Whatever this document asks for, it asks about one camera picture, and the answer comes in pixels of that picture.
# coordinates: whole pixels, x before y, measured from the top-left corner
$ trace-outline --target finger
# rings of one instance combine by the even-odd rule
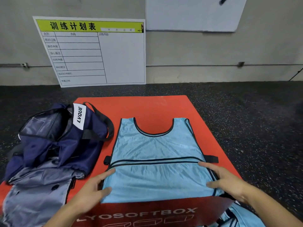
[[[102,198],[108,196],[112,192],[111,187],[106,187],[103,190],[99,190],[96,193],[98,194],[98,199],[101,200]]]
[[[209,168],[209,169],[213,170],[214,172],[216,172],[216,174],[219,175],[219,172],[220,172],[220,167],[219,166],[216,166],[216,165],[211,164],[211,163],[205,163],[205,162],[198,162],[198,165]]]
[[[94,179],[97,183],[99,183],[101,180],[103,180],[103,179],[105,179],[106,177],[108,177],[108,176],[112,175],[113,173],[115,173],[115,171],[116,171],[115,168],[110,169],[109,171],[106,171],[106,172],[104,172],[103,174],[99,174],[99,175],[93,177],[93,179]]]
[[[207,182],[206,183],[206,186],[208,187],[208,188],[218,188],[219,187],[219,182],[220,180],[218,180],[218,181],[214,181],[214,182]]]

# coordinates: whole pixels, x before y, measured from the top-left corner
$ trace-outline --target hand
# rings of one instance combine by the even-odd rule
[[[247,194],[249,194],[255,187],[233,175],[223,167],[205,162],[199,162],[198,164],[199,166],[213,170],[219,177],[219,180],[217,181],[206,183],[207,187],[220,188],[229,193],[236,200],[244,202],[246,204],[248,203]]]
[[[111,169],[103,174],[90,178],[66,205],[70,206],[77,215],[90,211],[102,198],[111,193],[111,187],[98,190],[98,184],[101,180],[112,175],[115,171],[116,169]]]

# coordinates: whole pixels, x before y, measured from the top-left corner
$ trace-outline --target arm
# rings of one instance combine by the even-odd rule
[[[81,190],[64,206],[62,206],[55,215],[49,219],[44,227],[70,227],[74,221],[81,215],[91,210],[100,200],[109,195],[111,187],[98,190],[98,184],[107,176],[112,175],[116,170],[111,169],[103,174],[90,178]]]
[[[227,169],[205,162],[198,164],[213,170],[220,178],[217,181],[208,182],[207,187],[220,188],[236,200],[252,206],[266,227],[303,227],[300,220],[273,198],[233,175]]]

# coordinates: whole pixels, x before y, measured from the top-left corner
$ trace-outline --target whiteboard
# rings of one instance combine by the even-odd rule
[[[145,84],[145,20],[33,17],[61,87]]]
[[[236,31],[246,0],[146,0],[147,30]]]

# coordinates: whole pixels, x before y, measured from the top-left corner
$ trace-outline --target yellow header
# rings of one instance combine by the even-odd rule
[[[126,32],[142,33],[143,22],[36,20],[40,31],[51,32]]]

